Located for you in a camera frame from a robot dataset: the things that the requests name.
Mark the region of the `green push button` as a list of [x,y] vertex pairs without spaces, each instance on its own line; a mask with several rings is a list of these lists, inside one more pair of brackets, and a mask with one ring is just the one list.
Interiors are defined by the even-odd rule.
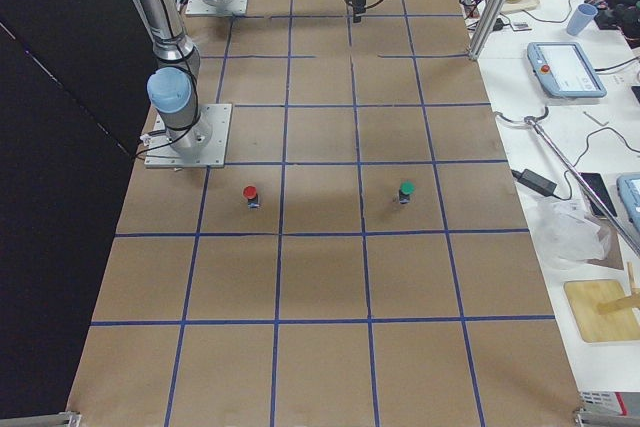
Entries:
[[415,185],[411,181],[404,181],[400,184],[398,189],[398,202],[400,204],[408,204],[411,201],[411,196],[415,191]]

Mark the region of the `red push button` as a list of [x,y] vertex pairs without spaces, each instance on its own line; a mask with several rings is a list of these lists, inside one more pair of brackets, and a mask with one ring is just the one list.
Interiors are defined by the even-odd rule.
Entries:
[[247,206],[250,209],[256,209],[260,207],[259,191],[256,186],[248,185],[243,189],[243,197],[246,200]]

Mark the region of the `blue teach pendant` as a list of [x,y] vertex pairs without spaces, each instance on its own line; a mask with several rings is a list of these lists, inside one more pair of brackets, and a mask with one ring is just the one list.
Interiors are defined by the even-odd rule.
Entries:
[[533,74],[555,98],[603,98],[604,84],[577,42],[532,42],[526,48]]
[[629,221],[639,231],[640,175],[629,173],[620,175],[616,180],[618,195],[624,205]]

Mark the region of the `light blue plastic cup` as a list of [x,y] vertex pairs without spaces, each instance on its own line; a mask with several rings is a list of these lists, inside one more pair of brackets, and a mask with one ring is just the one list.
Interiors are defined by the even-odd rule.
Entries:
[[592,22],[599,9],[589,3],[582,3],[576,7],[566,26],[566,33],[578,36]]

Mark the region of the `black power adapter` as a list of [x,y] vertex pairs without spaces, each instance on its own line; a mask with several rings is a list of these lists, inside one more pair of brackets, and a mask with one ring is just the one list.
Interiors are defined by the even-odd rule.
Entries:
[[536,172],[524,169],[516,177],[517,181],[525,187],[541,194],[544,197],[553,196],[557,184]]

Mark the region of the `black smartphone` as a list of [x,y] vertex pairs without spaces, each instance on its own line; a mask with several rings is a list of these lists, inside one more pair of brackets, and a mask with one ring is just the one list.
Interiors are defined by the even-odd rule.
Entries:
[[[593,190],[593,192],[596,194],[596,196],[607,207],[609,212],[614,217],[616,217],[617,216],[617,211],[616,211],[615,206],[614,206],[614,204],[612,202],[612,199],[610,197],[610,194],[608,192],[608,189],[606,187],[606,184],[604,182],[604,179],[603,179],[602,175],[600,173],[593,173],[593,172],[581,172],[580,175],[584,179],[584,181],[589,185],[589,187]],[[599,208],[599,206],[592,199],[589,199],[588,202],[589,202],[589,206],[590,206],[592,214],[597,218],[604,219],[605,218],[605,214]]]

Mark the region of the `clear plastic bag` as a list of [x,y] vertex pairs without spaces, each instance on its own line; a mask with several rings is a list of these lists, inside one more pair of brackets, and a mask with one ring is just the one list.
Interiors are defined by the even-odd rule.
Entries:
[[543,269],[568,270],[604,261],[611,251],[611,228],[579,200],[540,199],[525,215]]

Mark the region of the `wooden cutting board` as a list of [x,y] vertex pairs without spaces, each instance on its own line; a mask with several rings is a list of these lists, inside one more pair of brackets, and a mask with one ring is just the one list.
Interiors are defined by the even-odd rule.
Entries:
[[564,292],[580,336],[587,343],[639,339],[639,295],[626,296],[617,280],[569,281]]

